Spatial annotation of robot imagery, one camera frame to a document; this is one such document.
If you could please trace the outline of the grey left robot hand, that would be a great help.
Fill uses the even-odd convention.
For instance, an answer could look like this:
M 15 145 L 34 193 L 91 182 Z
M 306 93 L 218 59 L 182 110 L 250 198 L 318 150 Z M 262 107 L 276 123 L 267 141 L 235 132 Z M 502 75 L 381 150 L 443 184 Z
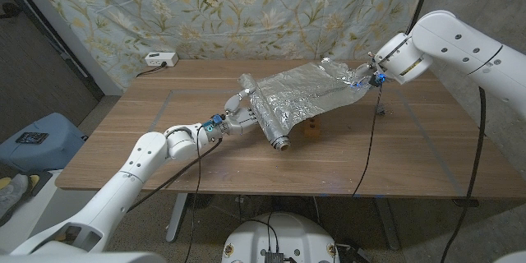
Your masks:
M 253 130 L 258 121 L 251 108 L 241 107 L 241 101 L 255 91 L 254 88 L 242 90 L 230 97 L 225 105 L 224 133 L 228 135 L 242 135 Z

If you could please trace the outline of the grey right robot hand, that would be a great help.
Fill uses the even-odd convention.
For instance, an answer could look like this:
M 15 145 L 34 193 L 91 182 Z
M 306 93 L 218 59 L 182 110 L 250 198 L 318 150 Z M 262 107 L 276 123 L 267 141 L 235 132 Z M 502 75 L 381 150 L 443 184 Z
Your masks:
M 369 89 L 379 87 L 381 83 L 376 77 L 377 68 L 369 63 L 363 63 L 354 70 L 351 87 L 354 89 Z

